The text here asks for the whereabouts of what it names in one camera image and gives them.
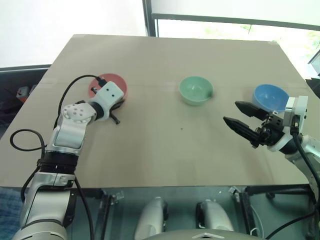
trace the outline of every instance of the green bowl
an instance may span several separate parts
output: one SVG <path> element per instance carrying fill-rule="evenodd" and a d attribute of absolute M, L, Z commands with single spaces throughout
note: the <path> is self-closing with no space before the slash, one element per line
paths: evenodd
<path fill-rule="evenodd" d="M 179 92 L 186 104 L 199 106 L 212 98 L 214 88 L 211 82 L 203 77 L 189 76 L 180 82 Z"/>

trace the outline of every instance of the white wall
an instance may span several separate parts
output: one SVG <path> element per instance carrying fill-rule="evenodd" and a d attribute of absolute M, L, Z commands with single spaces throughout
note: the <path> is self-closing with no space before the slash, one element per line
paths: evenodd
<path fill-rule="evenodd" d="M 73 34 L 145 36 L 141 0 L 0 0 L 0 68 L 51 64 Z"/>
<path fill-rule="evenodd" d="M 320 26 L 320 0 L 152 0 L 152 13 Z"/>

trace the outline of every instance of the black cable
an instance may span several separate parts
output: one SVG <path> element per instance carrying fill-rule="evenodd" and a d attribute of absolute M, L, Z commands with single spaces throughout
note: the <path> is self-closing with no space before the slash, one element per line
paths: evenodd
<path fill-rule="evenodd" d="M 36 148 L 28 148 L 28 149 L 21 148 L 21 147 L 17 146 L 15 144 L 15 142 L 14 142 L 14 138 L 18 133 L 21 133 L 21 132 L 30 132 L 30 133 L 33 133 L 33 134 L 37 135 L 37 137 L 39 138 L 41 146 L 40 147 L 36 147 Z M 45 145 L 44 138 L 41 136 L 41 134 L 39 132 L 37 132 L 35 130 L 25 128 L 25 129 L 19 129 L 19 130 L 15 131 L 10 136 L 10 144 L 15 149 L 23 151 L 23 152 L 31 152 L 31 151 L 36 151 L 36 150 L 40 150 L 41 149 L 41 158 L 43 158 L 45 156 L 46 145 Z M 26 198 L 25 198 L 26 188 L 27 188 L 28 184 L 30 183 L 31 179 L 34 177 L 35 173 L 38 172 L 38 170 L 39 170 L 39 167 L 37 166 L 36 169 L 33 171 L 33 173 L 31 173 L 31 175 L 28 177 L 28 179 L 25 181 L 25 183 L 23 184 L 23 186 L 21 188 L 20 197 L 21 197 L 21 201 L 23 203 L 26 200 Z"/>
<path fill-rule="evenodd" d="M 95 239 L 94 224 L 93 224 L 93 221 L 92 221 L 90 209 L 89 209 L 85 194 L 84 194 L 84 192 L 83 192 L 83 190 L 82 190 L 82 188 L 81 188 L 81 186 L 79 184 L 79 181 L 78 181 L 77 177 L 75 177 L 74 182 L 75 182 L 75 185 L 76 185 L 76 187 L 77 187 L 77 189 L 79 191 L 81 200 L 82 200 L 83 205 L 84 205 L 84 209 L 85 209 L 86 215 L 88 217 L 89 229 L 90 229 L 90 240 L 94 240 Z"/>
<path fill-rule="evenodd" d="M 77 81 L 79 81 L 80 79 L 83 79 L 83 78 L 95 78 L 95 79 L 98 81 L 98 83 L 99 83 L 100 86 L 101 86 L 101 85 L 103 86 L 103 84 L 106 84 L 106 81 L 105 81 L 104 79 L 102 79 L 102 78 L 100 78 L 100 77 L 98 77 L 98 76 L 95 76 L 95 75 L 91 75 L 91 74 L 82 75 L 82 76 L 77 77 L 75 80 L 73 80 L 73 81 L 68 85 L 68 87 L 64 90 L 64 93 L 62 94 L 62 97 L 61 97 L 61 99 L 60 99 L 59 106 L 58 106 L 58 116 L 57 116 L 56 119 L 55 119 L 53 129 L 56 128 L 56 126 L 57 126 L 57 124 L 58 124 L 58 118 L 59 118 L 60 113 L 61 113 L 62 104 L 63 104 L 63 102 L 64 102 L 64 99 L 65 99 L 65 97 L 66 97 L 69 89 L 72 87 L 72 85 L 73 85 L 74 83 L 76 83 Z"/>
<path fill-rule="evenodd" d="M 319 209 L 319 205 L 320 205 L 320 191 L 319 191 L 319 186 L 320 186 L 320 179 L 319 179 L 319 176 L 317 174 L 317 171 L 315 170 L 314 166 L 312 165 L 312 163 L 310 162 L 310 159 L 308 158 L 308 156 L 306 155 L 304 149 L 302 148 L 301 146 L 301 143 L 299 141 L 299 137 L 298 137 L 298 133 L 297 132 L 293 132 L 292 133 L 292 138 L 293 138 L 293 141 L 294 141 L 294 144 L 297 148 L 297 150 L 299 151 L 301 157 L 303 158 L 305 164 L 308 166 L 308 168 L 310 169 L 310 172 L 312 173 L 315 181 L 316 181 L 316 184 L 317 184 L 317 188 L 318 188 L 318 199 L 316 201 L 316 204 L 314 205 L 313 207 L 313 210 L 312 212 L 310 212 L 309 214 L 307 215 L 304 215 L 304 216 L 300 216 L 296 219 L 293 219 L 285 224 L 283 224 L 282 226 L 278 227 L 276 230 L 274 230 L 273 232 L 271 232 L 265 239 L 268 240 L 270 238 L 272 238 L 275 234 L 277 234 L 278 232 L 280 232 L 282 229 L 290 226 L 291 224 L 294 224 L 296 222 L 299 222 L 303 219 L 307 219 L 307 218 L 310 218 L 311 216 L 313 216 Z"/>

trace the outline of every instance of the cable connector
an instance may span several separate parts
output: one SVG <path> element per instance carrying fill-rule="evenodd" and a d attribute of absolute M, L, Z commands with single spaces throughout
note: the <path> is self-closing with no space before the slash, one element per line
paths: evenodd
<path fill-rule="evenodd" d="M 98 84 L 101 88 L 107 84 L 107 81 L 104 78 L 97 76 L 95 79 L 98 81 Z"/>
<path fill-rule="evenodd" d="M 299 135 L 299 123 L 300 123 L 300 115 L 294 115 L 291 120 L 290 126 L 290 134 L 293 136 L 294 134 Z"/>

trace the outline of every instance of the beige tabletop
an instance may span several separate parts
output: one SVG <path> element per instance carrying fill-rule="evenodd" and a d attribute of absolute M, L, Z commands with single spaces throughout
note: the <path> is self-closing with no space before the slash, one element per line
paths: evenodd
<path fill-rule="evenodd" d="M 0 141 L 0 186 L 21 187 L 40 152 L 10 146 L 21 128 L 39 131 L 48 142 L 61 95 L 84 74 L 118 74 L 128 84 L 127 101 L 109 119 L 87 128 L 76 174 L 82 187 L 155 187 L 301 184 L 307 180 L 280 152 L 250 143 L 227 127 L 223 116 L 252 129 L 261 121 L 243 115 L 235 101 L 250 101 L 257 85 L 274 84 L 292 97 L 309 96 L 304 133 L 320 138 L 319 100 L 274 42 L 75 35 Z M 203 106 L 182 102 L 179 82 L 208 79 L 213 99 Z M 64 103 L 88 100 L 84 78 Z M 38 147 L 23 133 L 16 143 Z"/>

